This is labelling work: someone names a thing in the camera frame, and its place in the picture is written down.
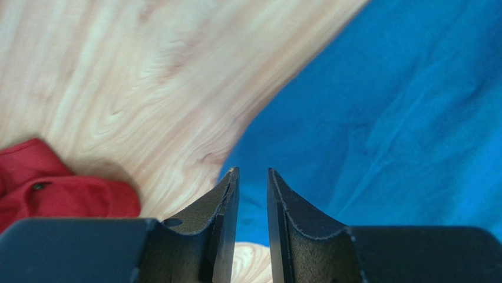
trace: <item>red cloth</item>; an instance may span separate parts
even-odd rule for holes
[[[0,233],[27,217],[132,218],[140,211],[128,184],[74,176],[39,139],[0,151]]]

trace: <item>blue cloth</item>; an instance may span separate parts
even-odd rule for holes
[[[348,225],[502,238],[502,1],[373,0],[256,117],[237,240],[268,245],[267,168]]]

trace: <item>screw hole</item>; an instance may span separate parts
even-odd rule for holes
[[[162,221],[162,224],[164,224],[165,227],[175,227],[183,224],[183,221],[178,218],[167,218],[166,220]]]

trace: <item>light wooden floor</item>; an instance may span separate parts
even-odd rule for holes
[[[0,147],[41,137],[166,218],[365,2],[0,0]],[[239,243],[234,282],[271,282],[269,264]]]

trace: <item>black button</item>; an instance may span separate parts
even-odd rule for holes
[[[33,190],[41,190],[44,188],[44,184],[43,183],[36,183],[33,185]]]

